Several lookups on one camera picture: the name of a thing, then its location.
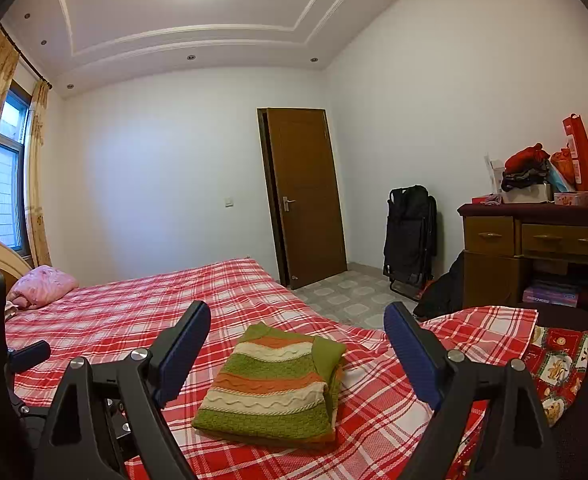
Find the wooden dresser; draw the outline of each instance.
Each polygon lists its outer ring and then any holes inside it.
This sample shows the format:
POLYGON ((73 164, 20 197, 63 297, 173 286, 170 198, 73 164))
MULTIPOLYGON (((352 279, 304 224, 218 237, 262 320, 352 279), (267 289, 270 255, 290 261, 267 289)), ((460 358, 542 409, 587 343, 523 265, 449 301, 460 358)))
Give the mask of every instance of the wooden dresser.
POLYGON ((466 204, 464 306, 516 306, 533 260, 588 265, 588 206, 466 204))

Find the screw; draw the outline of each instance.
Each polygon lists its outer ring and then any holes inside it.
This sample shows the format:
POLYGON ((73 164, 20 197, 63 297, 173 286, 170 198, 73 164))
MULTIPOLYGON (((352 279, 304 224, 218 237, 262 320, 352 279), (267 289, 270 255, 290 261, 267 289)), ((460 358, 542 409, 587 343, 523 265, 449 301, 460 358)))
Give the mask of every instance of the screw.
POLYGON ((143 361, 147 359, 148 355, 149 352, 147 351, 147 348, 137 348, 136 350, 132 350, 132 353, 130 354, 134 361, 143 361))
POLYGON ((526 368, 525 363, 523 363, 520 359, 512 359, 511 367, 517 372, 523 372, 526 368))
POLYGON ((83 357, 75 357, 74 359, 72 359, 69 362, 69 367, 72 368, 72 370, 78 370, 84 364, 85 364, 85 358, 83 358, 83 357))
POLYGON ((455 363, 462 363, 464 361, 464 354, 460 350, 450 350, 447 352, 447 359, 455 363))

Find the folded sweater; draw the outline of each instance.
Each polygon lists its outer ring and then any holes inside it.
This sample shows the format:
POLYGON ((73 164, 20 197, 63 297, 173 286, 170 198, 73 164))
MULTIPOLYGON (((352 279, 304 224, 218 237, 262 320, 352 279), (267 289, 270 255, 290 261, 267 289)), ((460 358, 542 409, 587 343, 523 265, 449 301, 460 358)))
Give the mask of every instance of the folded sweater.
POLYGON ((191 424, 227 440, 319 447, 335 439, 343 343, 251 325, 191 424))

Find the blue gripper pad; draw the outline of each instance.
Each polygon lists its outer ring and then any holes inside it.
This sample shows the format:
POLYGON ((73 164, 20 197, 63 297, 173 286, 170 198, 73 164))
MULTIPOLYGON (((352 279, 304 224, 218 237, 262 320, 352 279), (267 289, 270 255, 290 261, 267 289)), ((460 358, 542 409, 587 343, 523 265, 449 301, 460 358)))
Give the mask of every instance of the blue gripper pad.
POLYGON ((436 336, 423 330, 402 303, 391 303, 383 317, 385 332, 416 396, 432 410, 440 409, 443 393, 440 378, 445 349, 436 336))
POLYGON ((151 377, 155 386, 154 400, 161 408, 174 400, 189 375, 205 343, 211 313, 206 303, 193 302, 173 327, 161 332, 150 350, 151 377))

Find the pink pillow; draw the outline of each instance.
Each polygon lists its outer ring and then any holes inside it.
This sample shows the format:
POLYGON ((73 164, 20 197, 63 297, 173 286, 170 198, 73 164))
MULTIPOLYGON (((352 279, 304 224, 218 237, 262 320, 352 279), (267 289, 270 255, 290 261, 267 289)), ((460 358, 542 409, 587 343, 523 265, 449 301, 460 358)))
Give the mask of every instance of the pink pillow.
POLYGON ((78 288, 78 282, 73 276, 43 265, 18 280, 8 293, 7 301, 19 308, 32 310, 60 300, 75 288, 78 288))

